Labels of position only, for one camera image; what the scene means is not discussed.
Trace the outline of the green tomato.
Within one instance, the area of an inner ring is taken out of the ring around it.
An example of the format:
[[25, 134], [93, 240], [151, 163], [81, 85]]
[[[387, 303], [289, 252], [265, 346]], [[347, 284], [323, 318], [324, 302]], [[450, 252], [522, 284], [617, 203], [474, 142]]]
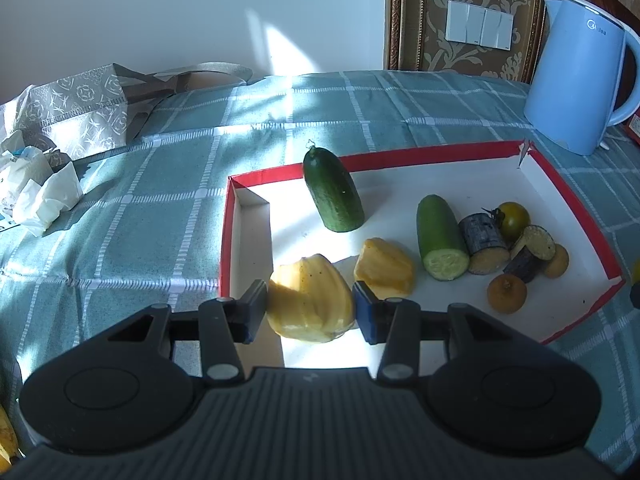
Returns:
[[494, 209], [484, 208], [484, 211], [494, 220], [502, 238], [508, 244], [514, 243], [530, 223], [528, 210], [519, 203], [504, 202]]
[[631, 273], [631, 286], [636, 286], [640, 283], [640, 260], [638, 259], [634, 263], [634, 268]]

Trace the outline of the yellow jackfruit piece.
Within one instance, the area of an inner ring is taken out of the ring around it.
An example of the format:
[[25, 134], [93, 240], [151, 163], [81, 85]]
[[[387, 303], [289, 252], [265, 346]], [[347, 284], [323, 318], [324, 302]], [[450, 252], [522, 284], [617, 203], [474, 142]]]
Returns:
[[413, 291], [416, 269], [403, 250], [387, 240], [372, 237], [362, 244], [354, 280], [366, 284], [378, 299], [407, 298]]
[[272, 272], [266, 315], [279, 336], [320, 344], [352, 328], [355, 307], [340, 272], [325, 256], [315, 254]]

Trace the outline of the longan fruit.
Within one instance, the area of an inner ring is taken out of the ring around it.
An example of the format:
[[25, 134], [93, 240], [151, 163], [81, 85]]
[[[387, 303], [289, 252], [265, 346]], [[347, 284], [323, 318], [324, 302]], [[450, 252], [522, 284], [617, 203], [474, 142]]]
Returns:
[[512, 314], [520, 310], [526, 298], [526, 284], [512, 274], [497, 276], [487, 287], [488, 304], [502, 314]]
[[546, 278], [554, 280], [555, 278], [562, 276], [568, 269], [569, 265], [570, 255], [568, 254], [568, 251], [561, 244], [556, 244], [554, 256], [546, 264], [542, 274], [544, 274]]

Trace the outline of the cut cucumber half with stem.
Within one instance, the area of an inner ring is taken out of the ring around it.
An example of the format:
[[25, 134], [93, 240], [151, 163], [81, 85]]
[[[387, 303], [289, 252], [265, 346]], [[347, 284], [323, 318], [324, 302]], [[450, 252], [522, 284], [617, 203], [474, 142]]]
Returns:
[[303, 159], [303, 176], [323, 225], [345, 233], [366, 221], [352, 176], [337, 156], [326, 148], [312, 146]]

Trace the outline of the checked teal tablecloth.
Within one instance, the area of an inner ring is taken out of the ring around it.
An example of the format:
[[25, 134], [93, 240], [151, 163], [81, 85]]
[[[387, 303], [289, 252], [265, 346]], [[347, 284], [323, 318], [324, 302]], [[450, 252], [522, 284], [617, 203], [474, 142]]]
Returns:
[[50, 359], [160, 302], [218, 292], [232, 174], [338, 156], [532, 139], [630, 273], [639, 258], [639, 149], [620, 129], [588, 157], [526, 122], [526, 84], [451, 72], [271, 76], [163, 100], [126, 148], [78, 162], [84, 198], [43, 236], [1, 235], [1, 402], [21, 448], [22, 383]]

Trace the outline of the red shallow cardboard box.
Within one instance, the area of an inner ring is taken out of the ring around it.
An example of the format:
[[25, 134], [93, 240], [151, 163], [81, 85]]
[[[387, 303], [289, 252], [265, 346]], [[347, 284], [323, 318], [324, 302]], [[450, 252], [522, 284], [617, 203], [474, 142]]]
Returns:
[[326, 257], [346, 282], [364, 244], [378, 238], [414, 265], [410, 299], [442, 312], [454, 302], [490, 308], [491, 278], [472, 272], [441, 281], [425, 269], [428, 250], [456, 248], [459, 223], [504, 202], [522, 205], [535, 226], [568, 253], [557, 278], [536, 276], [523, 307], [501, 321], [546, 344], [602, 308], [624, 286], [612, 248], [552, 163], [526, 141], [456, 144], [343, 158], [361, 198], [363, 225], [329, 230], [300, 165], [235, 174], [227, 184], [220, 290], [240, 296], [252, 281], [313, 255]]

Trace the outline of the red gift box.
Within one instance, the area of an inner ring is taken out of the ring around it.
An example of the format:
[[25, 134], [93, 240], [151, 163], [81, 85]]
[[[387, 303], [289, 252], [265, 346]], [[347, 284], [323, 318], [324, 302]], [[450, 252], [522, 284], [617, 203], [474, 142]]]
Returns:
[[640, 144], [640, 116], [638, 114], [633, 114], [631, 118], [625, 122], [625, 129], [628, 136], [630, 136], [634, 142]]

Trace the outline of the blue electric kettle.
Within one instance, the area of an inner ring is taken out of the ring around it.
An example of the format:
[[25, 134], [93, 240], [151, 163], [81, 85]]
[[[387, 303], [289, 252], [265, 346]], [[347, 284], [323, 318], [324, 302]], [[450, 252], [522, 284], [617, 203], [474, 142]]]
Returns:
[[639, 56], [639, 35], [586, 0], [544, 0], [549, 33], [526, 98], [524, 115], [546, 138], [588, 156], [605, 130], [639, 107], [639, 87], [616, 106], [624, 56]]

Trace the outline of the crumpled white tissue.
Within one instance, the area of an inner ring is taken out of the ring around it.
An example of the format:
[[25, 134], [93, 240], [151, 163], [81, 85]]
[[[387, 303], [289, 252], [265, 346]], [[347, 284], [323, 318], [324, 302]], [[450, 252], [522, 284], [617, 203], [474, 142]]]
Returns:
[[53, 169], [51, 153], [34, 146], [26, 146], [20, 155], [34, 155], [35, 160], [32, 178], [14, 205], [13, 221], [30, 234], [43, 236], [62, 212], [69, 212], [78, 204], [84, 193], [72, 162]]

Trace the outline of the lower yellow banana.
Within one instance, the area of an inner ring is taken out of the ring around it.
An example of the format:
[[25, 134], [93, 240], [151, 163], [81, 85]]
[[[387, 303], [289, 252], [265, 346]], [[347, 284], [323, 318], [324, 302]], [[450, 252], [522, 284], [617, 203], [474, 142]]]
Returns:
[[19, 457], [16, 433], [6, 411], [0, 406], [0, 472], [9, 470]]

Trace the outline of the white tissue pack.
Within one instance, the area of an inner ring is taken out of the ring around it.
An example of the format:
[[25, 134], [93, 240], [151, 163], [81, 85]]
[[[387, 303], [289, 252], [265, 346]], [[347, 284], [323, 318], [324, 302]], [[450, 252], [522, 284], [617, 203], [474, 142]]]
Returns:
[[32, 178], [34, 155], [15, 156], [5, 152], [1, 156], [1, 229], [14, 226], [13, 208], [17, 197]]

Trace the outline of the white plastic bag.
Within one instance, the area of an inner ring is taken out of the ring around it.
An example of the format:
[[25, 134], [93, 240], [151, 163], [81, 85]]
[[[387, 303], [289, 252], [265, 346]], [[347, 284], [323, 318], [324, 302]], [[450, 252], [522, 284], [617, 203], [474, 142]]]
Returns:
[[29, 97], [22, 93], [1, 105], [1, 151], [17, 153], [29, 144], [32, 120], [28, 117]]

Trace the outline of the white wall switch panel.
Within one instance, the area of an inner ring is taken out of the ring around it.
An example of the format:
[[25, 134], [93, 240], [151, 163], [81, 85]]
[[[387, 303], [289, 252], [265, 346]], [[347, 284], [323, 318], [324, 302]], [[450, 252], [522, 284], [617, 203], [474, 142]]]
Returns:
[[510, 13], [449, 0], [445, 39], [458, 44], [509, 51], [513, 25], [514, 16]]

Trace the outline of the ornate wall panel frame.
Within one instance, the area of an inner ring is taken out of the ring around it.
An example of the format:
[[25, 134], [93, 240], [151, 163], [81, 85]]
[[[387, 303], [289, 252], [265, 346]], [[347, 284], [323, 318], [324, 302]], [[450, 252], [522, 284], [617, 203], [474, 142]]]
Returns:
[[386, 0], [385, 67], [530, 81], [544, 0]]

